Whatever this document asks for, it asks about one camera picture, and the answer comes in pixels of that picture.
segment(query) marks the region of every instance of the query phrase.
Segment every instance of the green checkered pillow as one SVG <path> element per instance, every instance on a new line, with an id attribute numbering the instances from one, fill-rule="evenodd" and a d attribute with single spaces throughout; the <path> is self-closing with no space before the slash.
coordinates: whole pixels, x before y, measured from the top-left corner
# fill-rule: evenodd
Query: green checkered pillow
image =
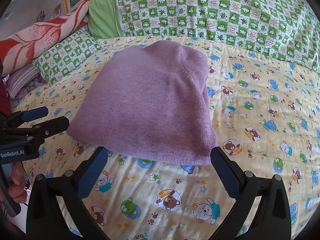
<path id="1" fill-rule="evenodd" d="M 42 53 L 32 64 L 41 71 L 41 76 L 53 85 L 102 48 L 89 33 L 80 29 Z"/>

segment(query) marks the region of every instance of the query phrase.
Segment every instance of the green and white checkered fabric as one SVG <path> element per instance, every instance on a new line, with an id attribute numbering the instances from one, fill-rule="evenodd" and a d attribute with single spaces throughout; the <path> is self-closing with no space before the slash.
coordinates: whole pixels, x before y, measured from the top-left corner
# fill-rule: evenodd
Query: green and white checkered fabric
<path id="1" fill-rule="evenodd" d="M 53 85 L 102 48 L 89 33 L 80 29 L 42 53 L 32 64 Z"/>
<path id="2" fill-rule="evenodd" d="M 320 72 L 320 24 L 305 0 L 117 0 L 127 36 L 206 38 Z"/>

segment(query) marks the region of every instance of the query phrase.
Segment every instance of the pink knit beanie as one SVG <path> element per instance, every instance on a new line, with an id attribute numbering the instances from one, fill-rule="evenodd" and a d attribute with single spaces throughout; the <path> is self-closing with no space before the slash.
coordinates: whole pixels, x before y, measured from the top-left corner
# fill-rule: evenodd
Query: pink knit beanie
<path id="1" fill-rule="evenodd" d="M 207 57 L 172 41 L 129 47 L 106 63 L 68 135 L 126 156 L 209 165 Z"/>

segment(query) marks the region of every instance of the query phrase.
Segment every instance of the yellow bear print bed sheet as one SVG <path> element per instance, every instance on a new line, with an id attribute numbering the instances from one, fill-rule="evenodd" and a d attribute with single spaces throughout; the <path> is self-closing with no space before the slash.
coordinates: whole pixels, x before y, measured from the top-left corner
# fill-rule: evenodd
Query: yellow bear print bed sheet
<path id="1" fill-rule="evenodd" d="M 243 170 L 259 177 L 282 176 L 294 238 L 320 201 L 320 79 L 305 67 L 198 38 L 100 40 L 106 44 L 103 50 L 54 86 L 34 90 L 16 110 L 46 106 L 48 116 L 37 122 L 59 116 L 71 120 L 111 57 L 126 47 L 144 47 L 159 39 L 191 46 L 208 56 L 208 108 L 219 145 Z M 75 170 L 94 149 L 63 132 L 46 139 L 40 157 L 24 162 L 24 167 L 32 184 L 39 173 L 49 178 Z M 170 204 L 164 201 L 168 197 Z M 79 234 L 59 201 L 70 230 Z M 204 240 L 234 201 L 212 166 L 158 163 L 109 152 L 104 171 L 83 203 L 110 239 Z M 249 227 L 258 203 L 257 199 L 240 234 Z"/>

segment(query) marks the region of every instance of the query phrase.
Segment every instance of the green checkered blanket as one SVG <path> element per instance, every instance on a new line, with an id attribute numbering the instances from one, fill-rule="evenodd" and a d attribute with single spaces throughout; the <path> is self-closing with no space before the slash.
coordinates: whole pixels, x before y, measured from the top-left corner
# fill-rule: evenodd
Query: green checkered blanket
<path id="1" fill-rule="evenodd" d="M 127 36 L 206 38 L 320 72 L 320 24 L 305 0 L 117 0 L 117 7 Z"/>

